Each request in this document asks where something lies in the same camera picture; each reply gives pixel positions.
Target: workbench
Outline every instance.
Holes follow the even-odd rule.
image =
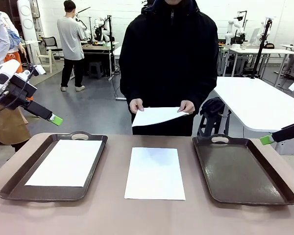
[[[240,59],[246,59],[248,58],[247,56],[249,55],[257,55],[259,52],[259,49],[255,49],[255,48],[247,48],[245,50],[242,49],[235,49],[235,48],[230,48],[229,49],[229,53],[226,56],[225,61],[228,61],[229,58],[229,54],[234,54],[235,55],[235,59],[234,59],[234,66],[233,66],[233,71],[232,71],[232,77],[234,76],[234,72],[235,72],[235,67],[236,67],[236,63],[237,60]],[[284,54],[284,57],[271,57],[271,54]],[[283,67],[287,61],[287,58],[289,55],[294,55],[294,51],[290,51],[290,50],[284,50],[284,49],[263,49],[261,55],[262,57],[262,62],[260,64],[260,68],[259,68],[259,73],[261,74],[261,77],[263,77],[264,73],[265,73],[265,69],[269,63],[270,59],[283,59],[281,66],[280,66],[280,70],[278,72],[278,76],[276,78],[276,81],[274,83],[274,87],[276,87],[279,82],[280,82],[280,77],[281,77],[281,73],[283,70]],[[224,72],[223,72],[223,76],[225,76],[225,71],[226,71],[226,66],[224,67]]]
[[[0,189],[50,133],[38,134],[0,169]],[[252,140],[294,192],[294,170]],[[186,201],[124,199],[132,147],[177,148]],[[192,139],[109,135],[86,197],[77,202],[0,199],[7,235],[294,235],[294,206],[220,204],[207,189]]]
[[[115,47],[119,42],[113,42],[113,47]],[[112,60],[111,60],[111,43],[107,43],[105,46],[93,46],[90,44],[82,45],[82,49],[85,55],[107,55],[109,56],[109,66],[110,66],[110,77],[108,81],[112,79]]]
[[[218,77],[217,96],[225,103],[224,114],[231,110],[242,125],[251,131],[276,132],[294,124],[294,98],[256,78]],[[227,115],[221,120],[223,134]],[[281,153],[283,143],[277,144]]]

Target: stool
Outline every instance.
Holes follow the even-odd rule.
[[[96,73],[92,73],[93,67],[96,68]],[[103,67],[101,61],[89,63],[89,78],[91,78],[92,76],[96,77],[97,79],[101,79],[101,77],[103,76]]]
[[[201,118],[201,121],[200,121],[197,136],[209,137],[209,136],[211,136],[212,129],[215,129],[214,134],[218,134],[219,129],[220,129],[220,124],[221,124],[221,119],[222,119],[222,116],[220,114],[210,116],[207,113],[204,113]],[[226,120],[226,125],[225,125],[225,130],[224,130],[225,135],[229,134],[229,125],[230,125],[230,113],[228,114],[227,120]]]

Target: plastic tray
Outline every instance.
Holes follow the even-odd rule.
[[[222,141],[213,142],[215,137]],[[294,205],[294,193],[251,140],[193,138],[211,196],[220,203]]]
[[[84,141],[102,141],[97,157],[88,174],[84,187],[43,187],[25,186],[25,183],[32,176],[38,166],[51,152],[59,140],[72,140],[77,134],[83,134]],[[86,132],[74,132],[71,134],[50,135],[37,151],[21,166],[0,191],[3,199],[31,201],[31,202],[57,202],[57,201],[78,201],[82,199],[89,187],[97,163],[102,154],[103,148],[108,140],[107,136],[90,135]]]

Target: zipper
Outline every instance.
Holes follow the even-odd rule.
[[[171,12],[171,26],[173,26],[174,10]]]

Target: man in gray shirt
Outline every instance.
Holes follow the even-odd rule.
[[[84,40],[85,34],[81,25],[73,19],[76,10],[75,3],[67,0],[64,2],[64,8],[66,15],[58,19],[57,22],[64,54],[61,91],[67,91],[68,82],[74,66],[75,89],[79,92],[85,89],[85,86],[82,86],[84,53],[80,43],[80,40]]]

